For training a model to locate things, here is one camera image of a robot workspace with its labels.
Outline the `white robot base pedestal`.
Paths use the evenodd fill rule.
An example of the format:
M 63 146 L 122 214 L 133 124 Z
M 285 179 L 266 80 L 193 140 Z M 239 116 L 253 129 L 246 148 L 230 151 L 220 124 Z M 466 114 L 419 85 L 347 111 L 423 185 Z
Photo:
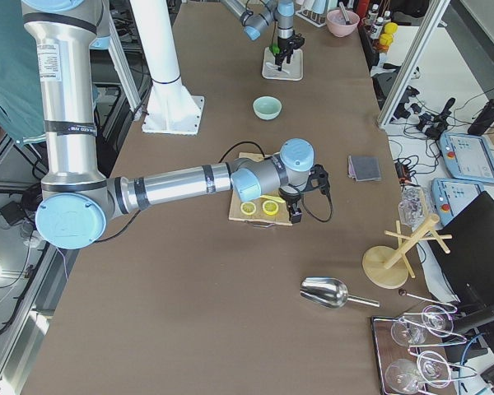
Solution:
M 152 79 L 142 130 L 196 135 L 204 98 L 183 85 L 166 2 L 134 0 L 131 7 Z

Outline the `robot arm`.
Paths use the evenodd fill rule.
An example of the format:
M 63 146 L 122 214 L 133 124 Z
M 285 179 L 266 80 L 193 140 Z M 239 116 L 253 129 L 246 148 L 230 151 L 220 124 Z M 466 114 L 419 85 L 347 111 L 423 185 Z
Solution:
M 294 29 L 295 8 L 293 1 L 265 1 L 263 10 L 256 14 L 247 4 L 236 0 L 224 0 L 221 3 L 243 26 L 244 33 L 252 40 L 274 24 L 277 31 L 276 48 L 273 44 L 268 50 L 274 57 L 277 71 L 283 72 L 283 64 L 291 64 L 294 53 L 298 54 L 305 43 L 305 37 Z
M 166 1 L 130 1 L 133 19 L 151 76 L 146 132 L 195 135 L 204 98 L 182 83 Z M 278 31 L 275 54 L 283 59 L 301 51 L 304 37 L 293 26 L 293 1 L 265 1 L 253 12 L 240 1 L 223 1 L 256 40 L 271 23 Z M 93 104 L 91 49 L 110 47 L 113 24 L 109 1 L 21 1 L 25 29 L 35 39 L 48 173 L 41 180 L 42 200 L 35 226 L 55 247 L 82 249 L 100 239 L 109 221 L 150 206 L 234 189 L 242 202 L 278 191 L 291 223 L 300 221 L 298 201 L 313 179 L 314 149 L 293 138 L 267 159 L 238 159 L 153 176 L 108 178 L 114 148 L 98 134 Z

